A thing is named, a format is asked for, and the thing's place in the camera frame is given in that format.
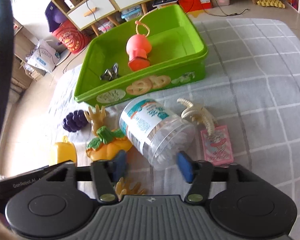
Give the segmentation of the pink card packet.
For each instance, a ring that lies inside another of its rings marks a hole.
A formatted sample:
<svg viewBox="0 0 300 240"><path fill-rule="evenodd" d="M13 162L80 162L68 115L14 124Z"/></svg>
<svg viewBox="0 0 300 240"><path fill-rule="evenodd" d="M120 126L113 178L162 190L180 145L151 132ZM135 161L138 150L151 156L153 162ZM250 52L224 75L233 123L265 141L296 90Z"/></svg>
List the pink card packet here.
<svg viewBox="0 0 300 240"><path fill-rule="evenodd" d="M208 135L207 129L201 131L204 161L214 166L230 164L234 162L230 136L226 125L215 128L212 135Z"/></svg>

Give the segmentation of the orange toy pumpkin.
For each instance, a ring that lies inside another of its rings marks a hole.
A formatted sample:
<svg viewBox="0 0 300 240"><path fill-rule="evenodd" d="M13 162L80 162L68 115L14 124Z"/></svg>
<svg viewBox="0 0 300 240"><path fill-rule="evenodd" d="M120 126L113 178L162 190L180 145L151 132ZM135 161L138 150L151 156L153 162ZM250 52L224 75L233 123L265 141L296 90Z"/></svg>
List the orange toy pumpkin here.
<svg viewBox="0 0 300 240"><path fill-rule="evenodd" d="M129 151L132 143L120 129L110 130L107 126L100 127L96 137L89 142L86 154L92 161L111 160L120 150Z"/></svg>

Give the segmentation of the yellow toy duck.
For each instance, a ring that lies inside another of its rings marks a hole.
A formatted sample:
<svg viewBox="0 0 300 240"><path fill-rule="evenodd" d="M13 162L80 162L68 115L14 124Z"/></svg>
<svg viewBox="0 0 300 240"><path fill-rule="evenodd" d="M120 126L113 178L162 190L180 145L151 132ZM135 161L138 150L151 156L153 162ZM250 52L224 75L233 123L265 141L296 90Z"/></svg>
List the yellow toy duck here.
<svg viewBox="0 0 300 240"><path fill-rule="evenodd" d="M61 141L55 142L52 151L52 163L59 164L65 161L77 163L77 151L72 142L65 135Z"/></svg>

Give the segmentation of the amber rubber hand toy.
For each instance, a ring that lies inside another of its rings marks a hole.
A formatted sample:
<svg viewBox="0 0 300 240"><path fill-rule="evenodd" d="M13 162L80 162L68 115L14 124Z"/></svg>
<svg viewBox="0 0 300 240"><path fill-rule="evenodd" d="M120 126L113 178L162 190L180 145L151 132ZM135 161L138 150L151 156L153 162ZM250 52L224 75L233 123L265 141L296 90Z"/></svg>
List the amber rubber hand toy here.
<svg viewBox="0 0 300 240"><path fill-rule="evenodd" d="M87 121L91 124L91 132L94 136L97 136L97 131L104 125L104 119L106 117L106 108L101 108L96 105L95 111L91 107L88 107L88 111L84 111L84 116Z"/></svg>

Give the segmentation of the clear cotton swab jar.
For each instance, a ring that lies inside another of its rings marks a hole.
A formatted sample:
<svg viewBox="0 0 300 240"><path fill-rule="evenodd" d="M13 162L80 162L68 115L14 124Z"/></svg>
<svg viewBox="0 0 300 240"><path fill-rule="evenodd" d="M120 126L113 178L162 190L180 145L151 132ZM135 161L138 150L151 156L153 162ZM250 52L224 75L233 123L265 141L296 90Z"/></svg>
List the clear cotton swab jar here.
<svg viewBox="0 0 300 240"><path fill-rule="evenodd" d="M156 170L176 164L176 155L186 151L196 128L151 98L130 101L120 115L121 131Z"/></svg>

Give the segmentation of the white starfish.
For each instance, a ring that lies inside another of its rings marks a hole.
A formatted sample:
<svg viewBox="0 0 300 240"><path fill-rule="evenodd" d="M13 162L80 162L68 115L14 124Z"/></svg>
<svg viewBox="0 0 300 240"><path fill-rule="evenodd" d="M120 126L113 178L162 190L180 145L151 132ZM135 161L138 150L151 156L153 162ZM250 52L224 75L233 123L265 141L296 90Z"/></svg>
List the white starfish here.
<svg viewBox="0 0 300 240"><path fill-rule="evenodd" d="M178 98L177 102L186 107L181 113L183 119L190 118L197 124L203 124L210 137L215 133L215 127L218 126L217 119L203 105L183 98Z"/></svg>

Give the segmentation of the purple toy grapes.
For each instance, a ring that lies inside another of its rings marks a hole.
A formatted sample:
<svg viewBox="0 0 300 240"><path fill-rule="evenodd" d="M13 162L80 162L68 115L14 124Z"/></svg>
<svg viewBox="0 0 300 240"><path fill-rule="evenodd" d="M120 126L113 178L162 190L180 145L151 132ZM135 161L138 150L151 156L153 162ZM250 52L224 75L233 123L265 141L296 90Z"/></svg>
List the purple toy grapes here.
<svg viewBox="0 0 300 240"><path fill-rule="evenodd" d="M63 119L63 128L68 132L77 132L84 128L88 124L88 121L84 115L83 110L75 110L70 112Z"/></svg>

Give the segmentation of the small metal star toy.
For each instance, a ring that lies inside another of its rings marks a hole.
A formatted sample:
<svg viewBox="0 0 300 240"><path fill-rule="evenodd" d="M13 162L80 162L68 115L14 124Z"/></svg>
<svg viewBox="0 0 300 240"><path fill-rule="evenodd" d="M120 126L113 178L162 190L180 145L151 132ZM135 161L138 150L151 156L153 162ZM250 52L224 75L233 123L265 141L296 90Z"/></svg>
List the small metal star toy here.
<svg viewBox="0 0 300 240"><path fill-rule="evenodd" d="M105 70L105 72L100 76L100 80L113 81L119 77L119 65L115 63L111 68Z"/></svg>

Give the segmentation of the pink round toy with cord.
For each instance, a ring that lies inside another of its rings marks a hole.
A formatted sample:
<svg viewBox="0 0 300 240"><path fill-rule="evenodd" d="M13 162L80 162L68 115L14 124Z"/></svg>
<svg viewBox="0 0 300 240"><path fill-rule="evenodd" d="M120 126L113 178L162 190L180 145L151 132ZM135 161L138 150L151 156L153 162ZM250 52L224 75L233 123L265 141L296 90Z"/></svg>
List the pink round toy with cord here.
<svg viewBox="0 0 300 240"><path fill-rule="evenodd" d="M152 46L148 40L150 34L149 27L141 21L135 21L136 34L131 36L126 44L126 53L129 56L128 66L133 71L147 68L150 66L148 54L152 50ZM139 26L146 29L146 34L139 33Z"/></svg>

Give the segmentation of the grey checked table cloth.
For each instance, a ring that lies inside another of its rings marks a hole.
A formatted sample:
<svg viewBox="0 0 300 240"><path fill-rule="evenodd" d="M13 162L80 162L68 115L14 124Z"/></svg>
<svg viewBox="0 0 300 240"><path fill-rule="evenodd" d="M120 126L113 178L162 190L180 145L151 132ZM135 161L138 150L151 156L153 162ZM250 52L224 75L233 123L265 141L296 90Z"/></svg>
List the grey checked table cloth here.
<svg viewBox="0 0 300 240"><path fill-rule="evenodd" d="M150 96L176 113L178 97L203 103L228 127L235 162L295 201L291 236L300 239L300 41L277 20L195 26L208 47L205 78L188 73Z"/></svg>

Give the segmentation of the green plastic cookie box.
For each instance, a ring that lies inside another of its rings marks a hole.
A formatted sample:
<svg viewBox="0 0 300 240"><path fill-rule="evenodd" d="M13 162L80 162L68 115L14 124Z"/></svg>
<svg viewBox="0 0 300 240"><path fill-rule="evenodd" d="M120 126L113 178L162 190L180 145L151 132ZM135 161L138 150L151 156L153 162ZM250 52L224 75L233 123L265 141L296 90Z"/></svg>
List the green plastic cookie box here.
<svg viewBox="0 0 300 240"><path fill-rule="evenodd" d="M75 101L111 106L200 81L207 54L207 45L179 5L152 10L90 42Z"/></svg>

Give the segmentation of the white shopping bag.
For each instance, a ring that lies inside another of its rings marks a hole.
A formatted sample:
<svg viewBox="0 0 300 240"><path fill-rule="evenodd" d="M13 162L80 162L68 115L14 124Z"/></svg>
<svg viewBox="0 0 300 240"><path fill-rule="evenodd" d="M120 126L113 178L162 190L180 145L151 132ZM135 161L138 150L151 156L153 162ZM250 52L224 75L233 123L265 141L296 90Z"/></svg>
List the white shopping bag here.
<svg viewBox="0 0 300 240"><path fill-rule="evenodd" d="M26 58L27 64L32 67L52 73L60 60L60 54L45 40L39 40Z"/></svg>

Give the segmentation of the red printed bucket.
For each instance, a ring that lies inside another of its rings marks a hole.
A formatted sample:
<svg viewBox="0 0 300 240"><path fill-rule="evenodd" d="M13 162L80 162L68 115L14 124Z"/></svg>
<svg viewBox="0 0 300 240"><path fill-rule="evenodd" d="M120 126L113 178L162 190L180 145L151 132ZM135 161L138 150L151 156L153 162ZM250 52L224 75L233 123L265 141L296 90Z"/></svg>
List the red printed bucket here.
<svg viewBox="0 0 300 240"><path fill-rule="evenodd" d="M63 22L52 35L73 54L81 52L91 41L86 31L79 31L69 20Z"/></svg>

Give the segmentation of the red box under cabinet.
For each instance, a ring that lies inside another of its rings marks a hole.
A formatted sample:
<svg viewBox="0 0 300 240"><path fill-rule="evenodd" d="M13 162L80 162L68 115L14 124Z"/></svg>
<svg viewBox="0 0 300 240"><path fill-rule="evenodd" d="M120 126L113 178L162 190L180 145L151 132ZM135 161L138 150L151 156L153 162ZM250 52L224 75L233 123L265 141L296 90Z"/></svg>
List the red box under cabinet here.
<svg viewBox="0 0 300 240"><path fill-rule="evenodd" d="M178 4L185 13L212 8L211 0L178 0Z"/></svg>

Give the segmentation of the yellow egg tray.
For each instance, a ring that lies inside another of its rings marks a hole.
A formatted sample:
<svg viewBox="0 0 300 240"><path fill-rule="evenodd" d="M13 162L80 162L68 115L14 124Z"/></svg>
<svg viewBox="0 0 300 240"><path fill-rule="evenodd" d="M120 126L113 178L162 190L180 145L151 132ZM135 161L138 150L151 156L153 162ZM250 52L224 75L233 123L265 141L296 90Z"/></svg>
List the yellow egg tray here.
<svg viewBox="0 0 300 240"><path fill-rule="evenodd" d="M280 0L256 0L256 2L262 7L276 7L285 9L285 4Z"/></svg>

